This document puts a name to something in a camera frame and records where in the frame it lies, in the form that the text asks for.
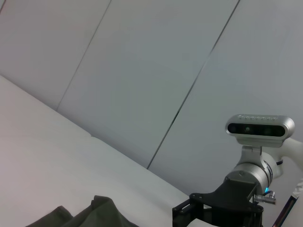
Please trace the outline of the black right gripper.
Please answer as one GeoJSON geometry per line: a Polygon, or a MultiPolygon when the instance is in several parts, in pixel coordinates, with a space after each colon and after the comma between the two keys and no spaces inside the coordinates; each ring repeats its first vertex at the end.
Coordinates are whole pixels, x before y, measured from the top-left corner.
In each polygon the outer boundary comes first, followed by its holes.
{"type": "Polygon", "coordinates": [[[261,227],[263,208],[250,201],[257,183],[231,179],[210,193],[193,193],[172,209],[172,226],[187,227],[198,219],[216,227],[261,227]]]}

